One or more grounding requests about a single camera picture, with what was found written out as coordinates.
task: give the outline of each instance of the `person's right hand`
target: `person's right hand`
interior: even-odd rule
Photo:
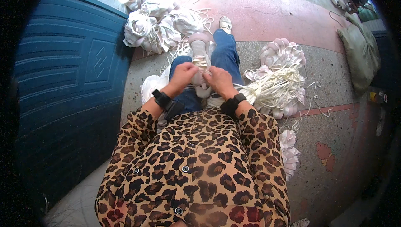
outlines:
[[[212,75],[203,73],[203,78],[214,91],[224,98],[224,100],[227,101],[228,99],[233,98],[234,95],[239,94],[234,88],[233,78],[227,71],[215,66],[211,66],[209,71],[212,73]]]
[[[184,62],[177,65],[169,83],[162,90],[171,99],[181,94],[185,87],[191,83],[192,77],[198,72],[199,68],[191,62]]]

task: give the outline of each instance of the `shoe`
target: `shoe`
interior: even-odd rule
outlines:
[[[199,97],[207,98],[210,95],[211,88],[207,87],[202,73],[208,73],[211,66],[210,57],[207,54],[209,37],[206,34],[195,33],[189,37],[188,42],[193,52],[192,63],[199,67],[199,71],[194,75],[191,83],[195,86]]]
[[[222,16],[220,18],[218,26],[220,27],[220,29],[223,29],[227,34],[231,34],[231,29],[233,28],[233,25],[231,24],[230,18],[228,18],[227,16]]]

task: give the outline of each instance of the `blue door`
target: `blue door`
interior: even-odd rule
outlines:
[[[116,144],[133,52],[123,44],[127,17],[94,3],[42,0],[16,54],[17,165],[37,209],[44,196],[52,207]]]

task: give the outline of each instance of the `knee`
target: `knee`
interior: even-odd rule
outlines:
[[[179,65],[181,63],[184,63],[184,62],[192,62],[192,58],[190,58],[188,55],[178,56],[177,58],[175,58],[173,60],[172,65],[177,66],[177,65]]]
[[[237,55],[237,51],[233,47],[217,47],[212,53],[214,59],[233,54]]]

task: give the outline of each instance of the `black wristband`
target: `black wristband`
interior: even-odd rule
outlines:
[[[155,102],[166,111],[164,119],[166,119],[167,121],[170,121],[171,119],[173,119],[173,117],[180,114],[180,112],[185,107],[184,104],[172,100],[164,92],[160,92],[157,89],[152,92],[152,95],[154,96]]]
[[[235,110],[237,110],[238,104],[246,99],[247,98],[245,97],[244,94],[242,94],[242,93],[236,94],[233,98],[228,99],[222,105],[220,105],[220,109],[223,111],[223,113],[225,113],[225,114],[231,116],[231,118],[235,119],[235,118],[237,118],[235,116]]]
[[[154,96],[155,102],[162,107],[164,110],[168,110],[171,106],[171,98],[166,95],[164,92],[160,92],[158,89],[155,89],[152,92]]]

